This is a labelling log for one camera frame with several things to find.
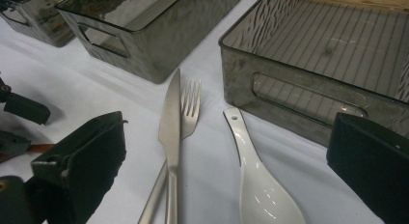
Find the knife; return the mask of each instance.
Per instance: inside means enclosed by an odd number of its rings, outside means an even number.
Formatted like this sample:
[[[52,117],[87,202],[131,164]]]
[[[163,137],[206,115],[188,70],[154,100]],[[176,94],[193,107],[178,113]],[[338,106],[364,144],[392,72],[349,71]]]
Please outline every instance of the knife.
[[[174,74],[166,93],[159,125],[159,142],[168,163],[166,224],[177,224],[177,171],[180,149],[180,69]]]

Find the stainless steel fork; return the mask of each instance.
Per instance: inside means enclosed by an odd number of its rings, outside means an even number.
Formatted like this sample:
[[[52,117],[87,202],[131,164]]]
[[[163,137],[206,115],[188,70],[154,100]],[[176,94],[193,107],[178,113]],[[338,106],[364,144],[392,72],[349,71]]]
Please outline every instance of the stainless steel fork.
[[[180,140],[191,135],[196,128],[201,106],[201,89],[202,83],[196,79],[185,80],[183,91],[180,98],[181,103],[181,133]],[[160,191],[166,179],[167,167],[166,160],[156,179],[153,189],[150,193],[144,211],[139,218],[138,224],[150,224],[156,210],[157,201],[159,200]]]

